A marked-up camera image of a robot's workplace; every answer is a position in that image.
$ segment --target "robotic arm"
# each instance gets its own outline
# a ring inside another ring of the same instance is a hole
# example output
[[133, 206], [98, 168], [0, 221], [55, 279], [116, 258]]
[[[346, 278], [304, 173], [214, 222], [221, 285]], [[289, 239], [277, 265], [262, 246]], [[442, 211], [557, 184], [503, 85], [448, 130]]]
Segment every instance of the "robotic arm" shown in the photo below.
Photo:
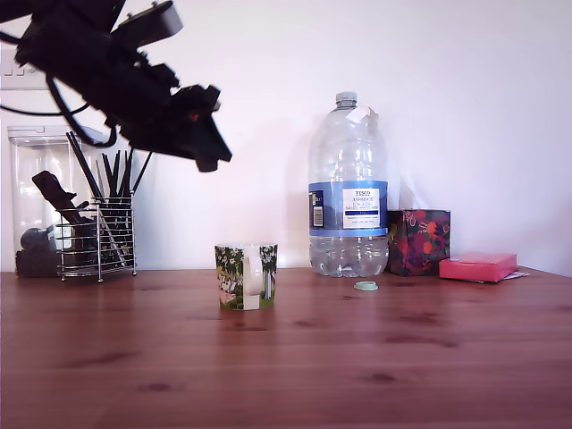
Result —
[[91, 142], [64, 103], [54, 78], [79, 92], [106, 116], [137, 149], [194, 159], [201, 172], [215, 171], [231, 152], [215, 126], [220, 91], [212, 86], [180, 88], [165, 64], [151, 65], [142, 46], [168, 38], [182, 28], [172, 1], [121, 23], [112, 31], [125, 0], [0, 0], [0, 22], [32, 14], [17, 43], [16, 61], [46, 73], [47, 85], [73, 130]]

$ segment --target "black cable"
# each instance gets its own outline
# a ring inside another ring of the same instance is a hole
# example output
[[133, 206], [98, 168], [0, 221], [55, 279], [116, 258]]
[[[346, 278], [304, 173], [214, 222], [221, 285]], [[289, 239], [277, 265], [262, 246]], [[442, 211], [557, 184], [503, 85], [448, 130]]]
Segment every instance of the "black cable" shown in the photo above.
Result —
[[[89, 104], [86, 103], [82, 107], [79, 107], [75, 110], [72, 110], [71, 114], [79, 114], [86, 110], [89, 107]], [[25, 114], [27, 116], [63, 116], [62, 112], [30, 112], [28, 110], [20, 110], [14, 107], [9, 107], [7, 105], [0, 105], [0, 109], [5, 110], [7, 112], [12, 112], [13, 114]]]
[[65, 104], [65, 101], [63, 101], [62, 95], [55, 85], [54, 79], [48, 74], [46, 75], [46, 84], [50, 90], [50, 94], [52, 94], [52, 97], [54, 98], [55, 103], [62, 111], [63, 117], [70, 124], [71, 129], [74, 130], [78, 137], [81, 139], [82, 143], [86, 143], [87, 145], [93, 147], [111, 147], [115, 144], [115, 141], [117, 141], [117, 130], [115, 129], [115, 126], [111, 127], [111, 134], [109, 135], [109, 140], [107, 140], [106, 143], [94, 143], [94, 141], [88, 136], [88, 134], [86, 134], [86, 132], [75, 120], [72, 112], [70, 112], [70, 108], [67, 106], [67, 104]]
[[6, 34], [3, 31], [0, 31], [0, 40], [11, 45], [18, 45], [21, 42], [21, 38]]

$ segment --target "tissue box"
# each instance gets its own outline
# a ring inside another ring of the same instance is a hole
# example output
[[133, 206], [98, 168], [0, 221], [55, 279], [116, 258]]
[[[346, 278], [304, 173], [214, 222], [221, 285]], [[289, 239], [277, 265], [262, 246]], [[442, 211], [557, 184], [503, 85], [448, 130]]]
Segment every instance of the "tissue box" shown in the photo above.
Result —
[[476, 282], [500, 282], [518, 269], [517, 255], [467, 253], [439, 264], [440, 276], [446, 279]]
[[449, 257], [450, 212], [390, 210], [387, 215], [387, 271], [401, 276], [439, 274], [439, 262]]

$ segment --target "plastic water bottle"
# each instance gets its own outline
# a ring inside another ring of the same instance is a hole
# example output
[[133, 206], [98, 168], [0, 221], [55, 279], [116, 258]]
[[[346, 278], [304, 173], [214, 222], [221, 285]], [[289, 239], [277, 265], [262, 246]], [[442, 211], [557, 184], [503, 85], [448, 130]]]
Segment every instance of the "plastic water bottle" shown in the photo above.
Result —
[[336, 96], [309, 154], [310, 262], [332, 277], [368, 277], [387, 265], [386, 155], [377, 114], [354, 92]]

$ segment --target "floral tissue box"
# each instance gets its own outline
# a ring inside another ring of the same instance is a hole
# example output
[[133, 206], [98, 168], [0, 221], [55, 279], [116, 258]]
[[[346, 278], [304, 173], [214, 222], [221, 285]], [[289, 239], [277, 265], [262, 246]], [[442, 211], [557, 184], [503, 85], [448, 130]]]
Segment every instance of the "floral tissue box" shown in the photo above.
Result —
[[438, 275], [439, 262], [449, 257], [450, 212], [390, 210], [387, 215], [386, 270], [401, 276]]

